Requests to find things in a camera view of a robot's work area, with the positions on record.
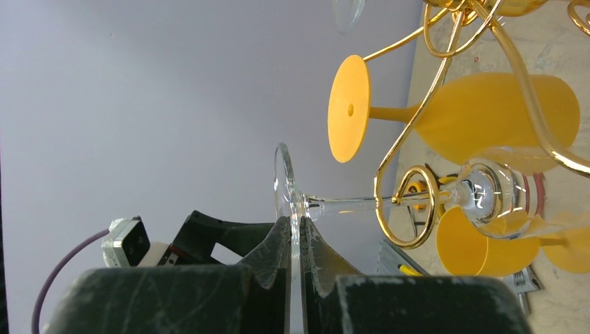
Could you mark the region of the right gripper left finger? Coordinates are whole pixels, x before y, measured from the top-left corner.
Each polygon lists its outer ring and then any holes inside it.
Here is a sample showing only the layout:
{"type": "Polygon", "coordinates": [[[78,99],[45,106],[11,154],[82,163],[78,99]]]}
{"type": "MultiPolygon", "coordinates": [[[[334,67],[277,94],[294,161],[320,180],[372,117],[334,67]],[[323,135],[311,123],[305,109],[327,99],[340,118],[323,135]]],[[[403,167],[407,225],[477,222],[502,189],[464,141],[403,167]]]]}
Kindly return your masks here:
{"type": "Polygon", "coordinates": [[[46,333],[287,333],[288,218],[248,225],[264,238],[236,264],[94,269],[64,294],[46,333]]]}

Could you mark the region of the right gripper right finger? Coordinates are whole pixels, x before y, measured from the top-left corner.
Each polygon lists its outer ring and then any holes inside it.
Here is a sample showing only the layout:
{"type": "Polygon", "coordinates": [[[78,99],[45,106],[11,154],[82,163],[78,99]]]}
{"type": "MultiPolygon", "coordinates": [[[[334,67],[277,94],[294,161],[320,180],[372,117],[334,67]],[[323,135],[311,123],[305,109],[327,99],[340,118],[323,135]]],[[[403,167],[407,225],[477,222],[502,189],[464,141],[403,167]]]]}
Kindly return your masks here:
{"type": "Polygon", "coordinates": [[[531,333],[494,278],[368,276],[300,221],[304,333],[531,333]]]}

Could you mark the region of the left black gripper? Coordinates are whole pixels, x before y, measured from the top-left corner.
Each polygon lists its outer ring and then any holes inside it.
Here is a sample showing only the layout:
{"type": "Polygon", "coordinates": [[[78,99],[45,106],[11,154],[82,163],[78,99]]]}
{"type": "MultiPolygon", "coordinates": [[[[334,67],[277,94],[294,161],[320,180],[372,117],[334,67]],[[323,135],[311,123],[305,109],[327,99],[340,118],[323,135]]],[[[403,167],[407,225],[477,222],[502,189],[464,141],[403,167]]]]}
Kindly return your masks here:
{"type": "Polygon", "coordinates": [[[217,244],[245,257],[266,238],[272,227],[272,223],[224,221],[195,210],[165,249],[159,265],[218,264],[212,257],[217,244]]]}

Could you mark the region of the yellow wine glass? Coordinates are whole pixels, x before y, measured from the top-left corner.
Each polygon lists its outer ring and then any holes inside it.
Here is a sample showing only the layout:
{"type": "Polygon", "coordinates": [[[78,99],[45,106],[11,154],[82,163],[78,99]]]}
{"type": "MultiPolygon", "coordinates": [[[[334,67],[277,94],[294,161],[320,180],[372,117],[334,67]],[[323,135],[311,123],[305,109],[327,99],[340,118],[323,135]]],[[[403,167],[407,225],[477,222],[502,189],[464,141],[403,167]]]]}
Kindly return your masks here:
{"type": "MultiPolygon", "coordinates": [[[[530,79],[552,134],[562,145],[572,145],[580,128],[580,105],[572,88],[547,74],[530,79]]],[[[370,119],[407,124],[418,108],[372,106],[369,69],[361,56],[348,56],[335,75],[328,103],[334,158],[345,163],[355,157],[370,119]]],[[[479,72],[444,83],[413,129],[436,154],[455,164],[494,146],[539,146],[516,78],[506,72],[479,72]]]]}
{"type": "Polygon", "coordinates": [[[442,215],[436,249],[444,268],[455,276],[508,276],[529,266],[540,251],[557,268],[589,272],[588,227],[540,237],[495,239],[480,233],[458,207],[442,215]]]}

